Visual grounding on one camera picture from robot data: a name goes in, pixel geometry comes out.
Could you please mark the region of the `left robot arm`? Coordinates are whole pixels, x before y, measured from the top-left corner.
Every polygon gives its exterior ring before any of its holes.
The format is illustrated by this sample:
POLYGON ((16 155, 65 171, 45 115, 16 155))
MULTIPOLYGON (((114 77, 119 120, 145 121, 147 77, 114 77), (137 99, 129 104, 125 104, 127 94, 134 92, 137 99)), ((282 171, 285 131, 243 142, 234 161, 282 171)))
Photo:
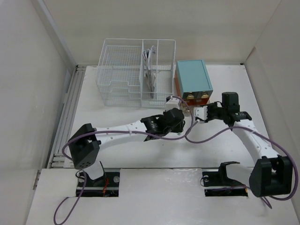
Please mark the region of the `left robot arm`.
POLYGON ((100 186, 105 180, 98 157, 100 150, 129 142, 172 140, 166 136, 182 132, 184 125, 184 114, 177 108, 118 127, 94 128, 87 123, 69 139, 67 146, 74 168, 86 172, 89 181, 100 186))

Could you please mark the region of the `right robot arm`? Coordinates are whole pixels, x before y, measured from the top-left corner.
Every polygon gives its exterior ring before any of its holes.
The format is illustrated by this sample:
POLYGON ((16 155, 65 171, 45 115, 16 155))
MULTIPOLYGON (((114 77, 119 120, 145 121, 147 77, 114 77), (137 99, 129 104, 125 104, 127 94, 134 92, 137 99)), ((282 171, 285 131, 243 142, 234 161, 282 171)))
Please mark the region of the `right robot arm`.
POLYGON ((252 117, 240 110, 236 92, 222 93, 220 104, 207 104, 200 113, 195 114, 205 123, 223 121, 244 144, 255 164, 249 170, 238 162, 222 163, 217 173, 222 185, 237 182, 248 186, 256 197, 269 196, 280 201, 286 201, 295 194, 299 176, 294 159, 278 145, 284 152, 284 155, 280 155, 273 149, 277 143, 257 131, 252 117))

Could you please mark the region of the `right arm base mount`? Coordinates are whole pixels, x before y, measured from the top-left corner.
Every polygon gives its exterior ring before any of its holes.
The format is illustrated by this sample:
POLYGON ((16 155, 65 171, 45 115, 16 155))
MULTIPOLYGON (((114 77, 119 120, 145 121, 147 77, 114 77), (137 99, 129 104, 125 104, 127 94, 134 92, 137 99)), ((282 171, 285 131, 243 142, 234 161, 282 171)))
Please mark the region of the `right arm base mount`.
POLYGON ((249 169, 237 161, 223 162, 216 169, 202 170, 201 185, 206 197, 247 197, 249 169))

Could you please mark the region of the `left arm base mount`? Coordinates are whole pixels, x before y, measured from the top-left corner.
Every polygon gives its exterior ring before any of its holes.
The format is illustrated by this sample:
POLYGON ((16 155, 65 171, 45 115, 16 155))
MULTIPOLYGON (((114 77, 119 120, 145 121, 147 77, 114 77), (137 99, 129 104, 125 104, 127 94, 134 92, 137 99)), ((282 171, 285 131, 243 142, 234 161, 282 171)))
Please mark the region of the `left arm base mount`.
POLYGON ((75 174, 77 197, 118 197, 120 169, 105 169, 100 161, 75 174))

